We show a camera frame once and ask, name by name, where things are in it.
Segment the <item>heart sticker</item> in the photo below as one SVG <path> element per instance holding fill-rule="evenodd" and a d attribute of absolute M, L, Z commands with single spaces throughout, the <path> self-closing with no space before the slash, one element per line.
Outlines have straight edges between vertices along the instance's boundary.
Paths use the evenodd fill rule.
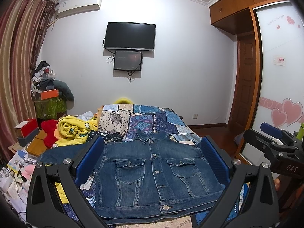
<path fill-rule="evenodd" d="M 280 112 L 279 109 L 273 109 L 271 111 L 271 119 L 273 125 L 278 128 L 284 125 L 287 121 L 287 114 L 286 112 Z"/>
<path fill-rule="evenodd" d="M 293 25 L 295 24 L 295 21 L 293 19 L 291 19 L 290 16 L 287 16 L 286 18 L 287 18 L 287 21 L 289 24 L 293 24 Z"/>
<path fill-rule="evenodd" d="M 303 106 L 301 103 L 293 103 L 291 99 L 286 98 L 282 103 L 282 111 L 287 114 L 287 126 L 297 122 L 303 114 Z"/>

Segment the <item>bed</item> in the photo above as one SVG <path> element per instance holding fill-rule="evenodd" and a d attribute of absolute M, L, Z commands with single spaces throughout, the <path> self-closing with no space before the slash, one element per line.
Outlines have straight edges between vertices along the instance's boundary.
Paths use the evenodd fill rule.
<path fill-rule="evenodd" d="M 135 104 L 113 104 L 105 105 L 98 110 L 97 132 L 107 136 L 109 134 L 120 134 L 122 141 L 132 141 L 136 136 L 136 130 L 139 129 L 144 133 L 159 132 L 164 130 L 169 134 L 170 139 L 177 142 L 191 145 L 197 145 L 201 137 L 195 134 L 181 118 L 169 108 L 154 106 L 135 105 Z M 92 179 L 89 189 L 83 189 L 83 195 L 89 201 L 92 207 L 95 206 L 95 188 L 96 182 Z M 234 209 L 231 211 L 228 220 L 237 216 L 239 207 L 243 202 L 244 192 L 246 194 L 247 185 L 244 185 L 240 193 L 240 199 L 236 202 Z M 70 204 L 64 204 L 67 214 L 70 218 L 78 220 Z M 170 221 L 159 221 L 150 224 L 136 225 L 116 225 L 117 228 L 123 227 L 184 227 L 191 228 L 199 224 L 208 214 L 201 212 L 177 218 Z"/>

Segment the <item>red plush toy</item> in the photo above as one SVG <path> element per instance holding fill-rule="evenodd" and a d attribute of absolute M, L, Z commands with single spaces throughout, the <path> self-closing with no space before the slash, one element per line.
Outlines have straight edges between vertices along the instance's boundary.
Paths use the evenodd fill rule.
<path fill-rule="evenodd" d="M 44 144 L 47 148 L 52 148 L 53 144 L 58 141 L 54 136 L 54 131 L 57 128 L 57 120 L 47 120 L 41 123 L 41 128 L 47 133 L 47 136 L 44 139 Z"/>

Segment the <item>chest pocket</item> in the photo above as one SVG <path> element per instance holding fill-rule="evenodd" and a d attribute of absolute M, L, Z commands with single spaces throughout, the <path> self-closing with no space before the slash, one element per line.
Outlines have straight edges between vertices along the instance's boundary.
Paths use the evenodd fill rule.
<path fill-rule="evenodd" d="M 135 184 L 145 175 L 145 160 L 116 161 L 115 179 L 125 184 Z"/>
<path fill-rule="evenodd" d="M 192 159 L 167 160 L 167 162 L 176 177 L 190 178 L 201 173 Z"/>

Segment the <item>air conditioner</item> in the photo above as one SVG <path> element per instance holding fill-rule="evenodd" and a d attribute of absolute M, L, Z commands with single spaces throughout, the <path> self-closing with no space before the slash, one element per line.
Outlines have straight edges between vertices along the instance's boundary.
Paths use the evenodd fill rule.
<path fill-rule="evenodd" d="M 58 17 L 99 10 L 101 0 L 68 0 L 60 3 Z"/>

